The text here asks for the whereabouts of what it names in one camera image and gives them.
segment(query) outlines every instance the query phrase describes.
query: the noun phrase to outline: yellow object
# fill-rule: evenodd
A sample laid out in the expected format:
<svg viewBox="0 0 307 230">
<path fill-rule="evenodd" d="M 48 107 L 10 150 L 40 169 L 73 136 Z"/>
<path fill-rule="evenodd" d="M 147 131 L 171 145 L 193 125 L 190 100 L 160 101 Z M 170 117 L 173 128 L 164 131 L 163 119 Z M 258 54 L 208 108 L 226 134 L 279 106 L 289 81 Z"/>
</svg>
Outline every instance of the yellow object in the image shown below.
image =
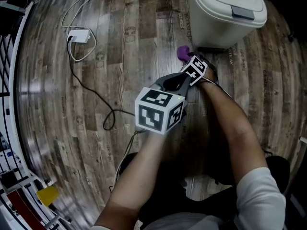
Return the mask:
<svg viewBox="0 0 307 230">
<path fill-rule="evenodd" d="M 49 186 L 37 191 L 36 195 L 39 200 L 48 207 L 59 196 L 59 192 L 56 187 Z"/>
</svg>

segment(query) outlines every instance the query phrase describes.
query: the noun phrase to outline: white cube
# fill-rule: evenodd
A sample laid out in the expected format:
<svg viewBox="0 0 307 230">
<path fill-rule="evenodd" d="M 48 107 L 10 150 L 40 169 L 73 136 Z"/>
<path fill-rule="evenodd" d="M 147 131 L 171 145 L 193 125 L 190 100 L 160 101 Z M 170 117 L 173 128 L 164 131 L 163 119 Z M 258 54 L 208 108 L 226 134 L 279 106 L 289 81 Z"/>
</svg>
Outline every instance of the white cube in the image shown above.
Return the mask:
<svg viewBox="0 0 307 230">
<path fill-rule="evenodd" d="M 180 120 L 185 97 L 143 88 L 135 100 L 136 126 L 165 134 Z"/>
<path fill-rule="evenodd" d="M 191 77 L 190 86 L 192 86 L 205 75 L 207 67 L 204 61 L 193 56 L 180 72 L 185 72 Z"/>
</svg>

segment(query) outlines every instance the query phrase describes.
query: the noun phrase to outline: white sleeve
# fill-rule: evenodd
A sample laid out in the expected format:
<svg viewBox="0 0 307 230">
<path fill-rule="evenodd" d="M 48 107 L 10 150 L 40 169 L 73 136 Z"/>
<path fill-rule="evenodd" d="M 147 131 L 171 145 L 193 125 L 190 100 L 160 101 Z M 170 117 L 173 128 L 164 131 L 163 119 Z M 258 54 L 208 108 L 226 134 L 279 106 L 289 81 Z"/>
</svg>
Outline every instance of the white sleeve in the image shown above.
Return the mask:
<svg viewBox="0 0 307 230">
<path fill-rule="evenodd" d="M 280 193 L 268 168 L 247 173 L 236 188 L 238 215 L 234 219 L 239 230 L 282 230 L 285 197 Z"/>
</svg>

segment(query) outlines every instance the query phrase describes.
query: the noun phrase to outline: white trash can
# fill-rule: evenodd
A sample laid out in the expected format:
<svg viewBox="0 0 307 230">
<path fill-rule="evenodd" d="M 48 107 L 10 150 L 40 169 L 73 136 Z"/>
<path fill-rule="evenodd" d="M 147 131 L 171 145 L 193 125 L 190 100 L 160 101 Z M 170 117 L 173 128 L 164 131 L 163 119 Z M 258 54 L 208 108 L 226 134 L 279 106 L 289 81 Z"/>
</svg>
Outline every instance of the white trash can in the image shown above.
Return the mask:
<svg viewBox="0 0 307 230">
<path fill-rule="evenodd" d="M 263 0 L 189 0 L 193 45 L 227 49 L 267 20 Z"/>
</svg>

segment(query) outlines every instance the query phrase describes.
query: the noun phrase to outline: purple object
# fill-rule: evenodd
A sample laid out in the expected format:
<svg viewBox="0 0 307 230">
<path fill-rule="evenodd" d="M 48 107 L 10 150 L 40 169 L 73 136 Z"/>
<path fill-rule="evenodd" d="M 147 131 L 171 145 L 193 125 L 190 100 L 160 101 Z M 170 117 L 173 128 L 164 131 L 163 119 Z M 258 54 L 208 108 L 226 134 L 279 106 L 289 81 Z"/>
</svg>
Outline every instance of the purple object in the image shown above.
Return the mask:
<svg viewBox="0 0 307 230">
<path fill-rule="evenodd" d="M 183 60 L 185 61 L 185 63 L 187 63 L 192 58 L 192 56 L 188 56 L 189 52 L 190 52 L 190 48 L 187 45 L 177 48 L 178 59 Z"/>
</svg>

